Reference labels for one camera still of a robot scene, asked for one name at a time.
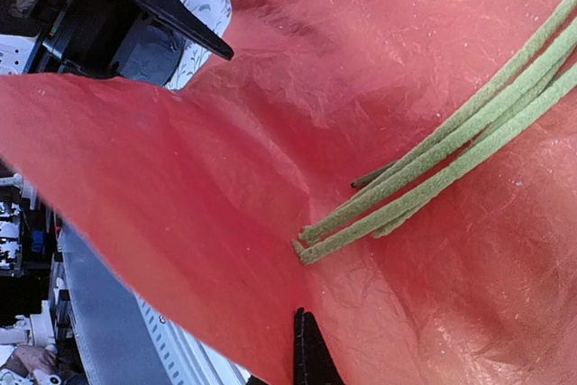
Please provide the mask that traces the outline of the orange wrapping paper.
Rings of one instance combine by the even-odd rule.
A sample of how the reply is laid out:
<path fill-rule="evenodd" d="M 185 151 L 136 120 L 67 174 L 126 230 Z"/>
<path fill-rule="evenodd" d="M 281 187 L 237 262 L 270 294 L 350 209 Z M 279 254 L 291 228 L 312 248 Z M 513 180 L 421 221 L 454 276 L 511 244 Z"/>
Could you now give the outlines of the orange wrapping paper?
<path fill-rule="evenodd" d="M 576 381 L 576 96 L 391 235 L 293 248 L 561 0 L 232 0 L 187 88 L 1 79 L 1 154 L 164 316 L 271 384 L 310 309 L 348 384 Z"/>

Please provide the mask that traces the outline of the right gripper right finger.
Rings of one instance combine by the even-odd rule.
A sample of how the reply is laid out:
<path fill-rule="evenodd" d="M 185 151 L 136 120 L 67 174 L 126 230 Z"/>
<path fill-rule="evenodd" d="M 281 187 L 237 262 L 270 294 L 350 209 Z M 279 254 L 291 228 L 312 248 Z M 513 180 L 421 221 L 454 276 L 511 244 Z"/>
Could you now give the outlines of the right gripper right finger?
<path fill-rule="evenodd" d="M 300 307 L 294 320 L 294 385 L 344 385 L 312 312 Z"/>

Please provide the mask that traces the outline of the blue fake flower stem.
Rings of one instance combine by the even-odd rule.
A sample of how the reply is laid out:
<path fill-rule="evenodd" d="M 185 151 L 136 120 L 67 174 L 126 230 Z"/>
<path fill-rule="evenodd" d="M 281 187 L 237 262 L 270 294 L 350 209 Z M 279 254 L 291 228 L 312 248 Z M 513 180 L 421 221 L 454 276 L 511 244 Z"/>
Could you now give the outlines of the blue fake flower stem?
<path fill-rule="evenodd" d="M 390 234 L 457 179 L 518 137 L 575 87 L 576 68 L 567 70 L 545 87 L 538 87 L 482 130 L 464 153 L 431 178 L 378 210 L 366 216 L 357 216 L 345 224 L 343 233 L 334 238 L 327 237 L 322 243 L 311 247 L 296 243 L 299 259 L 305 264 L 312 264 L 368 234 L 375 238 Z"/>

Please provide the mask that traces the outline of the cream rose fake stem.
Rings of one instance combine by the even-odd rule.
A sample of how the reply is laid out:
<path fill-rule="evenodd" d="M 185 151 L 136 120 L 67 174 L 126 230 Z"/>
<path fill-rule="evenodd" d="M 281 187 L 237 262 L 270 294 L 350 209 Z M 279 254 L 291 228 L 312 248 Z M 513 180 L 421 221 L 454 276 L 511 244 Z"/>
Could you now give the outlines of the cream rose fake stem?
<path fill-rule="evenodd" d="M 543 54 L 538 52 L 554 33 L 546 24 L 495 76 L 401 159 L 361 180 L 351 199 L 315 225 L 303 229 L 299 240 L 311 247 L 343 233 L 345 224 L 427 173 L 457 149 L 493 124 L 522 97 L 545 87 L 576 46 L 576 22 L 571 22 Z"/>

